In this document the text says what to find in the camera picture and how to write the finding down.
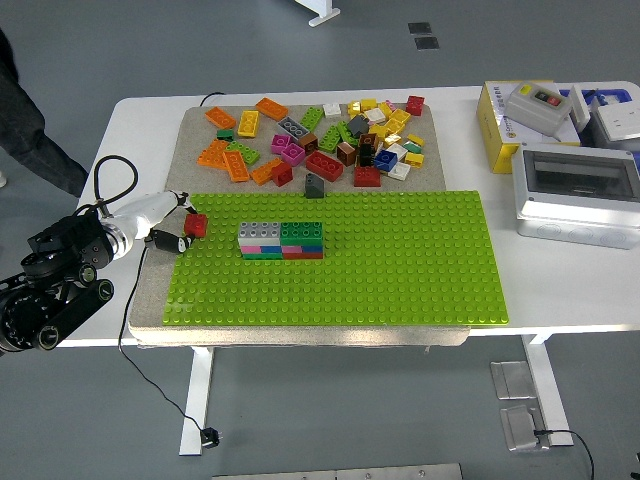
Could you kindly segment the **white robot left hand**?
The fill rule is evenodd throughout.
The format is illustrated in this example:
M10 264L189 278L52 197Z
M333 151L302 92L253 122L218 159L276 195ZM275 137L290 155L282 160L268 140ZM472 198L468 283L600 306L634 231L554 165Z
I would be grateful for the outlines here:
M169 190L144 195L103 218L101 224L112 245L113 259L126 255L136 240L146 238L151 229L176 208L184 208L189 213L197 214L188 193Z

